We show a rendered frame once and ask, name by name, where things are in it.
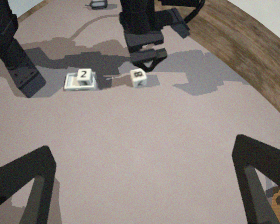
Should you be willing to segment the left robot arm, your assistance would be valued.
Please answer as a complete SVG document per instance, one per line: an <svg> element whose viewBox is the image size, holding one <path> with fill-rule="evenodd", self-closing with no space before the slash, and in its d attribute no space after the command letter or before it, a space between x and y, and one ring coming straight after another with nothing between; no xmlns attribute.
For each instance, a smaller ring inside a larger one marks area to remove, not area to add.
<svg viewBox="0 0 280 224"><path fill-rule="evenodd" d="M200 0L157 0L157 2L161 2L161 6L199 7ZM151 8L155 0L120 0L120 3L124 10L137 12ZM10 73L16 87L23 89L39 75L39 71L14 37L18 28L18 18L16 14L12 14L8 0L0 0L0 56L2 56L0 60L6 64L4 67ZM171 28L183 39L191 35L183 24L175 24Z"/></svg>

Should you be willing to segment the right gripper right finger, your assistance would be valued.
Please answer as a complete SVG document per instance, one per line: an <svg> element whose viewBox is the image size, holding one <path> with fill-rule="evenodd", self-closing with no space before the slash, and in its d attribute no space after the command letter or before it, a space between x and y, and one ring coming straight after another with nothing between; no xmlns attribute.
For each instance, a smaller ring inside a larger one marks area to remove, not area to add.
<svg viewBox="0 0 280 224"><path fill-rule="evenodd" d="M280 149L237 135L232 160L248 224L280 224L256 172L257 169L280 186Z"/></svg>

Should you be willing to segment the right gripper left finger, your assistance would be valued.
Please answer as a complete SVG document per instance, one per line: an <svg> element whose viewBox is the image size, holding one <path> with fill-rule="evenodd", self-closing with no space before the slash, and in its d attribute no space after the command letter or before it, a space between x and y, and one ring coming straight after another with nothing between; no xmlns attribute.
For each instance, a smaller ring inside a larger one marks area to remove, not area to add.
<svg viewBox="0 0 280 224"><path fill-rule="evenodd" d="M35 177L19 224L47 224L56 161L48 145L0 167L0 205Z"/></svg>

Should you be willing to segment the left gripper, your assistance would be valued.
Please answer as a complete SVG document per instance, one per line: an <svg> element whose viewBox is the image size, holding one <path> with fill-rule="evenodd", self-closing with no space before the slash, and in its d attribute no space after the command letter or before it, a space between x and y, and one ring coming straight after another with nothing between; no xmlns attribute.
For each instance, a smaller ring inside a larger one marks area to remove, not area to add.
<svg viewBox="0 0 280 224"><path fill-rule="evenodd" d="M148 10L135 12L124 10L121 7L121 11L123 12L120 12L119 20L121 26L123 26L125 43L127 43L132 64L143 69L144 72L152 72L160 61L167 59L168 53L165 48L151 48L140 51L143 45L163 44L164 36L161 34L161 30L165 26L183 24L189 31L187 23L181 18L176 7L172 10L155 11L155 3L153 3L153 6ZM147 61L152 61L149 67L144 65Z"/></svg>

